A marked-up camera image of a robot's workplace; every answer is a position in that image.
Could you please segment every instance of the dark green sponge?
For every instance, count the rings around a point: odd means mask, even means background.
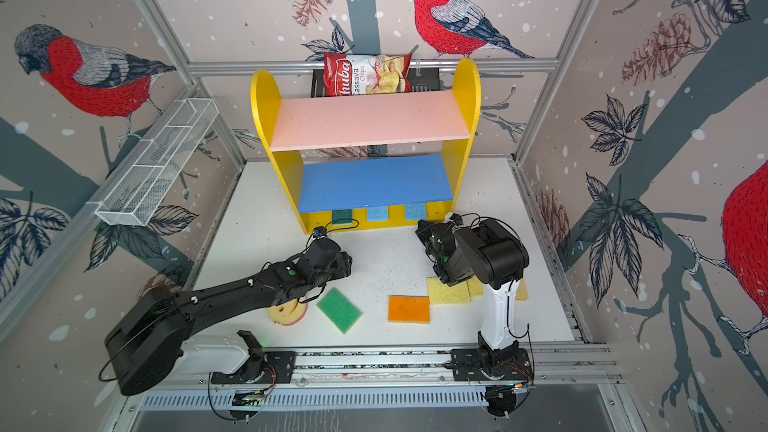
[[[317,307],[339,328],[342,334],[346,334],[362,316],[362,312],[339,289],[332,288],[318,303]]]

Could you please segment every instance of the cassava chips bag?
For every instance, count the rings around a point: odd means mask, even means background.
[[[411,55],[362,56],[325,54],[326,96],[361,96],[369,93],[410,92]]]

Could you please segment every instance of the white wire basket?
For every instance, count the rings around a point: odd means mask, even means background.
[[[141,139],[149,142],[147,149],[98,207],[96,215],[110,226],[148,224],[219,115],[211,99],[186,99],[178,104],[168,124],[156,137]]]

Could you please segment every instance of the blue shelf board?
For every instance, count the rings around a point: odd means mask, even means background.
[[[440,156],[370,158],[304,166],[299,213],[449,200]]]

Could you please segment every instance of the bird head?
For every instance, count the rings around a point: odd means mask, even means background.
[[[62,33],[58,29],[44,24],[34,24],[18,34],[14,48],[18,63],[22,65],[24,72],[53,72],[51,61],[48,59],[48,46],[61,36]]]

